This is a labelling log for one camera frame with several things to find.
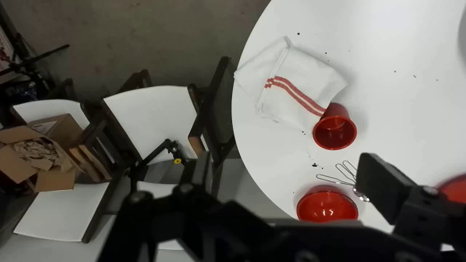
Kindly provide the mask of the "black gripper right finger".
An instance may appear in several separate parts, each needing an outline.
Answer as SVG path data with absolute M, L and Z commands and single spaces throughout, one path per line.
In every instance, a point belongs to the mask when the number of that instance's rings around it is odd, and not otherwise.
M 418 185 L 376 153 L 361 153 L 355 190 L 365 196 L 393 233 L 427 244 L 464 244 L 464 206 L 440 190 Z

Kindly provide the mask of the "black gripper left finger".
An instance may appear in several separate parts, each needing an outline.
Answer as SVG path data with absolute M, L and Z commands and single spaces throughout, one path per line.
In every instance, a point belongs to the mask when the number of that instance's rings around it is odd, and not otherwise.
M 127 197 L 99 262 L 154 262 L 162 244 L 175 241 L 195 262 L 256 262 L 262 222 L 237 203 L 220 203 L 185 184 L 167 197 L 147 191 Z

